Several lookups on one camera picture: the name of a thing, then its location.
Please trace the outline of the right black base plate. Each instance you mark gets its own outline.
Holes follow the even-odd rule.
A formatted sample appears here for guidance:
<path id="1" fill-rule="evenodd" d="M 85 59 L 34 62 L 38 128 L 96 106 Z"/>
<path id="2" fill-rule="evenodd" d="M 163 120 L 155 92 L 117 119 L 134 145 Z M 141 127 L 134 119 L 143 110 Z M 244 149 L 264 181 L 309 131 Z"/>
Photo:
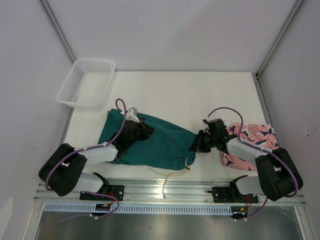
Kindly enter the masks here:
<path id="1" fill-rule="evenodd" d="M 257 204 L 259 202 L 257 195 L 241 194 L 235 186 L 216 186 L 207 193 L 212 195 L 214 203 Z"/>

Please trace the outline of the left aluminium frame post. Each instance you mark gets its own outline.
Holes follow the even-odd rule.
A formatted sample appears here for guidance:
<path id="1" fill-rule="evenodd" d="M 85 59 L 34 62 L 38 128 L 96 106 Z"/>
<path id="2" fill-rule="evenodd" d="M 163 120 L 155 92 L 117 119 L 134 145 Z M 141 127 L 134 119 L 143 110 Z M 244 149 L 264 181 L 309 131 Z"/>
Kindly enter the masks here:
<path id="1" fill-rule="evenodd" d="M 48 19 L 49 24 L 51 25 L 53 31 L 55 32 L 55 35 L 57 36 L 60 45 L 62 49 L 64 50 L 64 53 L 66 54 L 67 58 L 71 63 L 74 63 L 77 59 L 75 56 L 75 53 L 67 40 L 64 31 L 58 21 L 58 18 L 56 17 L 56 14 L 54 13 L 51 4 L 48 0 L 38 0 L 39 5 L 41 6 L 45 16 Z"/>

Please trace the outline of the aluminium frame post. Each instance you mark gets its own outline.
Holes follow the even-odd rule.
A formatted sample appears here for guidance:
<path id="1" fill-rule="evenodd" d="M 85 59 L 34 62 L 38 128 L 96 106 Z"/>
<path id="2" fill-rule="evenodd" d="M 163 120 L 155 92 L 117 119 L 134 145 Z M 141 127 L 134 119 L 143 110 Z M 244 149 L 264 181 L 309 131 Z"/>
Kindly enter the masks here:
<path id="1" fill-rule="evenodd" d="M 277 53 L 279 47 L 281 46 L 282 42 L 284 41 L 286 35 L 288 34 L 290 28 L 292 27 L 294 21 L 296 20 L 297 16 L 299 15 L 300 11 L 302 10 L 306 0 L 296 0 L 293 7 L 291 8 L 288 16 L 286 17 L 282 27 L 280 28 L 279 33 L 277 34 L 275 40 L 273 41 L 270 49 L 267 52 L 266 57 L 262 61 L 260 67 L 258 68 L 255 77 L 259 81 L 261 76 L 263 75 L 264 71 L 267 69 L 268 65 L 271 63 L 272 59 L 274 58 L 275 54 Z"/>
<path id="2" fill-rule="evenodd" d="M 75 56 L 75 53 L 67 40 L 64 31 L 58 21 L 58 18 L 56 17 L 56 14 L 54 13 L 51 4 L 48 0 L 38 0 L 39 5 L 41 6 L 45 16 L 48 19 L 49 24 L 51 25 L 53 31 L 55 32 L 55 35 L 57 36 L 60 45 L 62 49 L 64 50 L 64 53 L 66 54 L 67 58 L 71 63 L 74 63 L 77 59 Z"/>

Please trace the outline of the aluminium mounting rail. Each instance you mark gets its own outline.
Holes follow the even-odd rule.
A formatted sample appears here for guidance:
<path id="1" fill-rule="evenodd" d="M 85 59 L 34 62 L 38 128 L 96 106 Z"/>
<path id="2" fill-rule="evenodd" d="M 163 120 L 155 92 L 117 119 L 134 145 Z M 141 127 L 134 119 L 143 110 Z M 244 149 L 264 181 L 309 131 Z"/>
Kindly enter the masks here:
<path id="1" fill-rule="evenodd" d="M 202 205 L 216 204 L 211 191 L 213 187 L 227 187 L 230 180 L 186 180 L 181 178 L 165 179 L 111 179 L 111 185 L 123 185 L 124 197 L 122 203 L 133 204 L 186 204 Z M 45 184 L 41 181 L 33 198 L 34 202 L 80 202 L 80 192 L 72 191 L 66 196 L 60 197 L 53 191 L 45 190 Z M 267 206 L 277 207 L 305 207 L 306 200 L 302 190 L 292 198 L 281 198 L 277 201 L 267 201 Z"/>

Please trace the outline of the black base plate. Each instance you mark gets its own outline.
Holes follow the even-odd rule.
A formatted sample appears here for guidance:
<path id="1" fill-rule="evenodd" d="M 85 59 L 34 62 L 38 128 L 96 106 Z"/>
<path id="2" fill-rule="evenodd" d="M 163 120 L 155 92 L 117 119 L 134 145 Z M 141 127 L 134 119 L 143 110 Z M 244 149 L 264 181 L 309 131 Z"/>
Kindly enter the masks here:
<path id="1" fill-rule="evenodd" d="M 257 195 L 241 194 L 235 186 L 216 186 L 207 193 L 212 195 L 214 203 L 257 204 L 259 202 Z"/>
<path id="2" fill-rule="evenodd" d="M 82 191 L 80 193 L 80 200 L 83 201 L 113 201 L 112 198 L 105 197 L 104 195 L 110 195 L 117 198 L 119 201 L 123 201 L 125 193 L 125 186 L 124 185 L 103 185 L 101 189 L 97 192 L 99 195 L 89 194 L 87 192 Z"/>

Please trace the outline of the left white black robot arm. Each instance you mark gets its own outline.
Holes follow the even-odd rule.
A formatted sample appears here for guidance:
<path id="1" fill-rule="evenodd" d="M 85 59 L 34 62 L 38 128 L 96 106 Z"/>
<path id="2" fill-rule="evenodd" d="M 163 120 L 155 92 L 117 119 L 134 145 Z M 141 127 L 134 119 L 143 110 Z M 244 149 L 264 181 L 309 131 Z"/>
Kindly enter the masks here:
<path id="1" fill-rule="evenodd" d="M 97 200 L 108 196 L 106 182 L 96 173 L 84 173 L 84 168 L 102 162 L 111 163 L 124 157 L 137 142 L 148 140 L 155 129 L 138 122 L 126 120 L 111 138 L 88 148 L 75 149 L 61 144 L 38 172 L 48 191 L 64 197 L 74 189 L 91 192 Z"/>

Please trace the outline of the right aluminium frame post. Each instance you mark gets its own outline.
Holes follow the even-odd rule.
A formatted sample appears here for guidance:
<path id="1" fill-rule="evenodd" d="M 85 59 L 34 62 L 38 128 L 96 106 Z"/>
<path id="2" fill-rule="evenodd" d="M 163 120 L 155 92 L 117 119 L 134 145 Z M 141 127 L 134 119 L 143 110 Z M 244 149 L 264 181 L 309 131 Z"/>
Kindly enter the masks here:
<path id="1" fill-rule="evenodd" d="M 270 49 L 267 52 L 266 57 L 262 61 L 260 67 L 258 68 L 255 77 L 259 81 L 261 76 L 263 75 L 264 71 L 267 69 L 268 65 L 271 63 L 272 59 L 274 58 L 275 54 L 277 53 L 279 47 L 281 46 L 282 42 L 284 41 L 286 35 L 288 34 L 290 28 L 292 27 L 294 21 L 296 20 L 297 16 L 299 15 L 300 11 L 302 10 L 306 0 L 296 0 L 293 7 L 291 8 L 288 16 L 286 17 L 282 27 L 280 28 L 279 33 L 277 34 L 275 40 L 273 41 Z"/>

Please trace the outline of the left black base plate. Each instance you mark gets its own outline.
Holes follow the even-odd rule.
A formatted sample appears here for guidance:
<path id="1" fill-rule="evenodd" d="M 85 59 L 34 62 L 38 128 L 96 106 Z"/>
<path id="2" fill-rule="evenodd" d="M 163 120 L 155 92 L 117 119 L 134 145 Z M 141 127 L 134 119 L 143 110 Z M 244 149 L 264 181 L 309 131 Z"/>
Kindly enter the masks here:
<path id="1" fill-rule="evenodd" d="M 80 200 L 83 201 L 113 201 L 112 198 L 105 197 L 104 195 L 110 195 L 117 198 L 119 201 L 123 201 L 125 193 L 125 186 L 124 185 L 103 185 L 101 189 L 97 192 L 99 195 L 89 194 L 87 192 L 82 191 L 80 193 Z"/>

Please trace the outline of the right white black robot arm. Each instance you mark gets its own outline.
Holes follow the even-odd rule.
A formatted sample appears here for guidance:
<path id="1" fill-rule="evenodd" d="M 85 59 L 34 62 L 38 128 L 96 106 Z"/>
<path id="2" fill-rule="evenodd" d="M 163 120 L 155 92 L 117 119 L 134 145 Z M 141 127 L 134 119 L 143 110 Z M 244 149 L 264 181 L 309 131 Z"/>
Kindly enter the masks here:
<path id="1" fill-rule="evenodd" d="M 208 130 L 198 132 L 189 151 L 209 153 L 216 148 L 222 153 L 247 160 L 256 167 L 257 176 L 244 175 L 230 182 L 228 196 L 232 201 L 239 202 L 246 195 L 254 194 L 277 201 L 283 197 L 294 197 L 303 187 L 302 177 L 286 149 L 262 148 L 240 139 L 237 134 L 228 134 L 220 118 L 205 123 Z"/>

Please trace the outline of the green shorts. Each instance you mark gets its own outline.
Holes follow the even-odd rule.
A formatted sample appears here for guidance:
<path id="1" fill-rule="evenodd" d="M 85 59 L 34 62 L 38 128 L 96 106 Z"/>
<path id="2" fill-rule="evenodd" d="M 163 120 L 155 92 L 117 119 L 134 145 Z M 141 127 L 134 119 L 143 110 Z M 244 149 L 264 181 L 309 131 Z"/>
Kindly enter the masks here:
<path id="1" fill-rule="evenodd" d="M 151 115 L 137 116 L 141 124 L 154 128 L 154 133 L 147 140 L 135 142 L 127 151 L 118 152 L 112 164 L 183 171 L 194 163 L 196 153 L 188 149 L 196 134 Z"/>

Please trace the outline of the white plastic basket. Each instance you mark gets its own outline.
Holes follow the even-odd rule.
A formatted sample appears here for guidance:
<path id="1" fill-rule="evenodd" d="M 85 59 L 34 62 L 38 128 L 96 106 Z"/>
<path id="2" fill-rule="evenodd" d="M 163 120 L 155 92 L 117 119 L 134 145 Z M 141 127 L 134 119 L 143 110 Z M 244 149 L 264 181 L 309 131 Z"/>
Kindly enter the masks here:
<path id="1" fill-rule="evenodd" d="M 112 60 L 76 59 L 57 92 L 56 101 L 74 109 L 102 110 L 113 88 L 115 69 Z"/>

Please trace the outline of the pink shark print shorts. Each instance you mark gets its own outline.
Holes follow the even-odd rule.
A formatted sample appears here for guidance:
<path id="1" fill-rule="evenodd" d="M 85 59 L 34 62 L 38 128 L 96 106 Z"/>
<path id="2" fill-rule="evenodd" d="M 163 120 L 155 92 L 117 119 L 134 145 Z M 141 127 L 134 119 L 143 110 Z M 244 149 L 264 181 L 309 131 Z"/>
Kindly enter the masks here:
<path id="1" fill-rule="evenodd" d="M 272 150 L 279 147 L 275 131 L 270 124 L 244 124 L 240 131 L 240 137 L 246 142 L 259 147 Z M 235 155 L 220 152 L 220 161 L 225 167 L 244 171 L 257 171 L 257 168 L 253 164 Z"/>

